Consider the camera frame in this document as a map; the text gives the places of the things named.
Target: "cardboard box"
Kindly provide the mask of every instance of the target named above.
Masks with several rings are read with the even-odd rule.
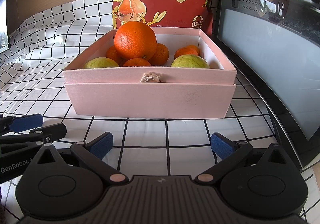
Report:
[[[224,118],[236,85],[236,69],[201,30],[152,27],[157,42],[166,45],[170,57],[164,67],[81,69],[104,57],[113,45],[111,30],[64,70],[65,88],[77,114],[108,117],[203,119]],[[172,68],[177,49],[194,44],[211,69]],[[160,73],[161,83],[140,80],[145,73]]]

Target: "blue gripper pad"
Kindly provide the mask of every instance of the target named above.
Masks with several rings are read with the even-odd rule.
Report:
[[[213,133],[211,136],[211,150],[214,151],[222,160],[227,158],[238,148],[238,144],[232,142],[222,134]]]
[[[43,124],[43,117],[40,114],[16,117],[9,125],[9,129],[15,133],[20,133],[29,129],[40,127]]]
[[[106,156],[113,147],[113,135],[110,132],[105,132],[101,136],[92,140],[85,145],[85,148],[99,159]]]

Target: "box of fruit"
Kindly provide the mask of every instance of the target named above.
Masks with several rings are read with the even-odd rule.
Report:
[[[144,25],[111,30],[63,70],[76,113],[224,118],[237,73],[225,54],[200,29]]]

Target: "white grid tablecloth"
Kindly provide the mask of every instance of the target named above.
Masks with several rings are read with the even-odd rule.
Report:
[[[215,12],[217,0],[211,6]],[[193,178],[220,161],[210,147],[219,132],[232,141],[266,148],[276,142],[266,106],[238,73],[236,91],[225,119],[154,120],[77,115],[63,86],[62,69],[86,47],[112,29],[112,0],[77,0],[38,13],[12,35],[11,49],[0,54],[0,113],[40,113],[44,124],[63,122],[68,133],[54,142],[67,148],[109,131],[114,147],[103,159],[129,178],[134,174]],[[320,193],[312,169],[303,173],[312,195],[301,213],[309,222],[320,212]],[[15,199],[20,177],[1,184],[8,223],[23,214]]]

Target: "green fruit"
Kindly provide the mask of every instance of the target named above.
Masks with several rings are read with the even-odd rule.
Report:
[[[172,62],[171,67],[210,69],[209,64],[203,58],[194,54],[186,54],[177,57]]]
[[[105,58],[105,57],[99,57],[99,58],[90,60],[83,66],[84,69],[114,68],[114,67],[119,67],[118,63],[116,63],[112,59]]]

